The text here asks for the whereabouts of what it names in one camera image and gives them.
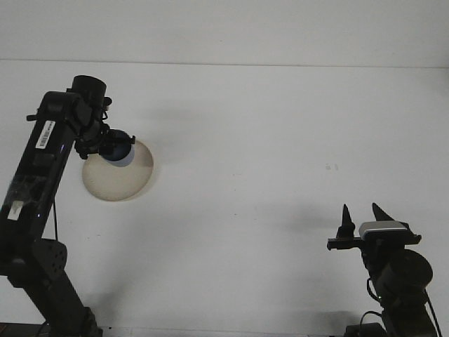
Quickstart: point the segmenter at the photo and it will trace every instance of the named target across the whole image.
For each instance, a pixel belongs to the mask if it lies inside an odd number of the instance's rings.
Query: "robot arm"
[[[421,236],[413,234],[407,223],[388,216],[377,204],[373,204],[373,212],[376,221],[362,224],[360,237],[354,237],[355,227],[351,225],[345,205],[342,226],[337,237],[328,240],[328,249],[361,250],[377,297],[370,294],[384,309],[382,321],[388,336],[436,337],[436,330],[424,306],[428,301],[425,287],[432,279],[432,268],[423,256],[405,249],[407,244],[419,243]],[[379,325],[364,325],[362,328],[366,333],[372,329],[372,333],[379,334]],[[345,335],[349,337],[357,333],[358,326],[348,326]]]
[[[112,102],[105,90],[100,80],[78,76],[67,92],[43,97],[27,117],[36,123],[0,211],[0,275],[27,292],[55,336],[102,335],[64,271],[65,245],[42,234],[73,143],[83,159],[114,148],[103,123]]]

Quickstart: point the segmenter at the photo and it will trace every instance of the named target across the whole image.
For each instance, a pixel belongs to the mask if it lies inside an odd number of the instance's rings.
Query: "white wall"
[[[0,58],[447,67],[444,0],[0,3]]]
[[[1,191],[25,115],[76,74],[108,84],[110,124],[156,162],[150,188],[121,203],[87,193],[75,153],[67,165],[60,240],[101,325],[342,333],[378,307],[359,252],[326,240],[343,203],[360,224],[376,201],[423,235],[413,248],[434,267],[447,330],[447,70],[3,61]],[[0,289],[2,320],[42,320],[4,278]]]

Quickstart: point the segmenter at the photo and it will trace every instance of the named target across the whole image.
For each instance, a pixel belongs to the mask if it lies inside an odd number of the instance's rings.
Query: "black cable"
[[[55,222],[55,239],[56,241],[58,240],[58,222],[56,221],[56,203],[55,200],[53,200],[53,219]]]
[[[430,297],[429,297],[429,294],[427,293],[426,289],[424,289],[424,294],[427,297],[427,302],[429,302],[429,308],[430,308],[430,311],[432,313],[432,316],[434,317],[434,322],[435,322],[436,330],[438,331],[438,335],[440,337],[443,337],[443,334],[441,333],[441,330],[440,330],[440,324],[438,324],[438,320],[437,320],[436,315],[435,315],[434,306],[432,305],[432,302],[430,301]]]
[[[371,298],[377,302],[380,303],[380,298],[378,298],[373,291],[371,290],[370,287],[370,281],[371,281],[371,277],[369,279],[366,280],[366,290],[368,290],[368,293],[370,294]]]
[[[362,336],[362,335],[361,335],[361,332],[362,332],[362,323],[363,323],[363,319],[364,319],[365,316],[368,315],[368,314],[376,315],[376,316],[382,318],[382,315],[381,315],[380,313],[378,313],[377,311],[367,311],[367,312],[365,312],[365,313],[363,314],[362,318],[360,318],[360,324],[359,324],[359,326],[358,326],[358,335],[359,335],[359,336]]]
[[[39,327],[39,330],[36,332],[36,335],[34,335],[34,337],[39,337],[39,335],[42,332],[42,329],[45,327],[45,325],[47,325],[47,321],[45,321],[44,323],[41,324],[41,326]]]

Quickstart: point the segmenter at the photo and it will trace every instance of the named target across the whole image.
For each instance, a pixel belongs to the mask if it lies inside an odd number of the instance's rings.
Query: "barcode label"
[[[15,200],[11,205],[11,209],[9,210],[8,219],[17,221],[22,211],[23,201]]]
[[[43,126],[41,135],[36,143],[36,149],[45,149],[47,147],[48,140],[50,139],[51,131],[55,127],[55,121],[46,121]]]

